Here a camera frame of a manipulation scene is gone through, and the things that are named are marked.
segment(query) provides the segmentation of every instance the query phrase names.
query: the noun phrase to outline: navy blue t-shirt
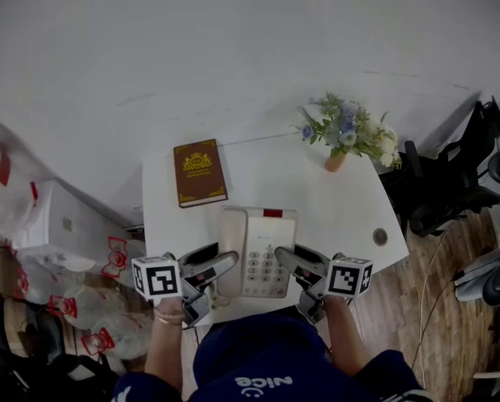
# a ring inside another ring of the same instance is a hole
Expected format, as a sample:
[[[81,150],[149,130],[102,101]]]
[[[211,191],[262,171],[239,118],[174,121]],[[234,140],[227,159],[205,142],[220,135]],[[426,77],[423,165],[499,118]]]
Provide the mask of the navy blue t-shirt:
[[[274,314],[246,317],[210,332],[198,347],[193,372],[198,390],[191,402],[248,398],[379,402],[404,394],[415,395],[412,400],[430,400],[401,352],[385,351],[349,377],[332,365],[314,326]],[[171,385],[142,373],[124,375],[114,397],[116,402],[180,400]]]

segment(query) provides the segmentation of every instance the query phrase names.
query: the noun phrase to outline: white table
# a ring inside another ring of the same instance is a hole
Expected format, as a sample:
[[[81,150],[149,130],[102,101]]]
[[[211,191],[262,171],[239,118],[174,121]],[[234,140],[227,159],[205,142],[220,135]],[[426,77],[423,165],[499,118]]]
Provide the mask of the white table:
[[[180,209],[173,154],[143,162],[143,213],[147,255],[171,251],[177,257],[217,241],[219,210],[227,204],[295,209],[296,242],[328,257],[370,259],[374,272],[408,255],[391,204],[368,157],[349,155],[337,173],[323,167],[329,148],[302,142],[298,135],[271,137],[219,147],[229,201]],[[382,228],[384,246],[373,241]],[[199,325],[223,322],[297,304],[301,288],[291,278],[283,299],[235,298],[211,311]]]

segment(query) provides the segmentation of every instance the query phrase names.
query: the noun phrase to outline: book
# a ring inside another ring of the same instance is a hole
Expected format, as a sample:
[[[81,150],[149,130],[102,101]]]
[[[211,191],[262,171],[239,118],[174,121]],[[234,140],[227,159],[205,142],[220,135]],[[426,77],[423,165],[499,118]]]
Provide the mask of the book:
[[[173,148],[179,207],[228,199],[216,140]]]

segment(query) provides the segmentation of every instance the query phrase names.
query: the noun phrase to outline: white telephone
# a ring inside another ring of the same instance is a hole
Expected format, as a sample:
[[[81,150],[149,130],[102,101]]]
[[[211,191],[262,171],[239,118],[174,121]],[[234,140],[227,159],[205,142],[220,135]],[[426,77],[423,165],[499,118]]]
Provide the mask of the white telephone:
[[[294,250],[298,213],[294,210],[223,207],[219,215],[219,254],[235,251],[236,265],[216,282],[225,297],[283,298],[290,273],[277,261],[277,247]]]

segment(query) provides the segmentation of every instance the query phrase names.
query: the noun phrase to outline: flower pot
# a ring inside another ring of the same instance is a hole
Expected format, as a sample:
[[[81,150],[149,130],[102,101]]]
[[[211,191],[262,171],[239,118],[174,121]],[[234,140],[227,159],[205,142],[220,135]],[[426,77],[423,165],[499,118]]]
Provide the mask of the flower pot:
[[[324,168],[326,168],[330,173],[335,173],[340,167],[343,166],[346,158],[346,153],[339,153],[334,157],[330,155],[324,164]]]

